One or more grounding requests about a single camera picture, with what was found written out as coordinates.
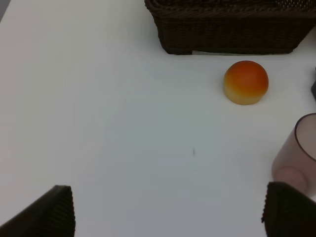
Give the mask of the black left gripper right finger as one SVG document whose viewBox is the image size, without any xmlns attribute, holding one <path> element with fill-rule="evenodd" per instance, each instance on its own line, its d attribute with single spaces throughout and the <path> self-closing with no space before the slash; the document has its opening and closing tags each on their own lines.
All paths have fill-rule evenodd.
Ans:
<svg viewBox="0 0 316 237">
<path fill-rule="evenodd" d="M 261 221 L 268 237 L 314 237 L 316 202 L 284 182 L 270 182 Z"/>
</svg>

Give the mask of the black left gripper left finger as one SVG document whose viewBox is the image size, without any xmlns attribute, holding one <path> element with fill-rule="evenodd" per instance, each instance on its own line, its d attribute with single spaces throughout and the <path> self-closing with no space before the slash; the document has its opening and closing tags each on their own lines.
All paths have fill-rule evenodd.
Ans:
<svg viewBox="0 0 316 237">
<path fill-rule="evenodd" d="M 56 185 L 0 226 L 2 237 L 73 237 L 76 230 L 70 186 Z"/>
</svg>

